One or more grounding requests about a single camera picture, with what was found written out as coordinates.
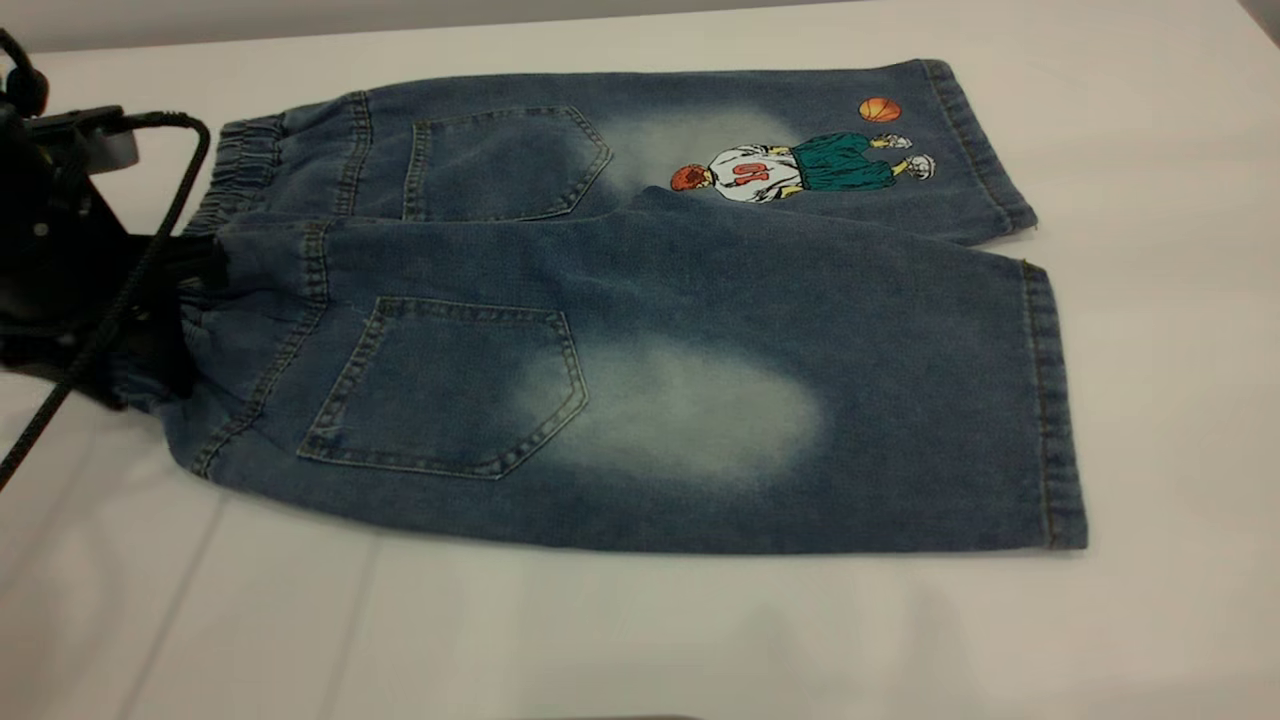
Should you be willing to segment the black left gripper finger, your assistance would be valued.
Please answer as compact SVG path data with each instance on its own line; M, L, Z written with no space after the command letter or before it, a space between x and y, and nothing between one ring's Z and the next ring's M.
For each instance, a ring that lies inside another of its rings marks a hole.
M157 251L157 295L220 291L229 283L229 259L212 234L166 237Z
M186 342L179 299L133 304L110 346L113 393L125 407L154 409L189 398L198 372Z

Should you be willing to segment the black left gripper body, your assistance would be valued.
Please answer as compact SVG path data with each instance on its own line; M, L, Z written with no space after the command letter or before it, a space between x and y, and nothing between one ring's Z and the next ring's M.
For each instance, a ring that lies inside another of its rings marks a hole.
M157 295L157 251L173 219L133 234L92 178L136 163L134 132L169 118L3 120L3 368L101 404L125 310Z

